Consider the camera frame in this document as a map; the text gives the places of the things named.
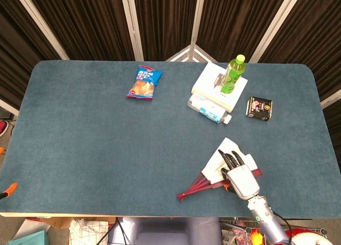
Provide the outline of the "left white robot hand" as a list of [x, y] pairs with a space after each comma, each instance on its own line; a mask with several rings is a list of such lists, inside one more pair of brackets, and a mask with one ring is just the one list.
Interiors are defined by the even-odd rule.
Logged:
[[18, 187], [17, 182], [12, 183], [5, 191], [0, 193], [0, 200], [11, 196], [14, 193], [14, 191], [17, 189], [17, 187]]

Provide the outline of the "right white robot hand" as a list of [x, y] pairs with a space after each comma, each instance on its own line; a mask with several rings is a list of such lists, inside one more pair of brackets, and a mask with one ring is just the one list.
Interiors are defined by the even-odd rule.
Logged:
[[260, 191], [259, 184], [241, 156], [235, 151], [229, 154], [218, 149], [218, 152], [227, 166], [226, 168], [221, 168], [222, 176], [224, 179], [230, 180], [238, 197], [243, 200], [249, 200], [257, 196]]

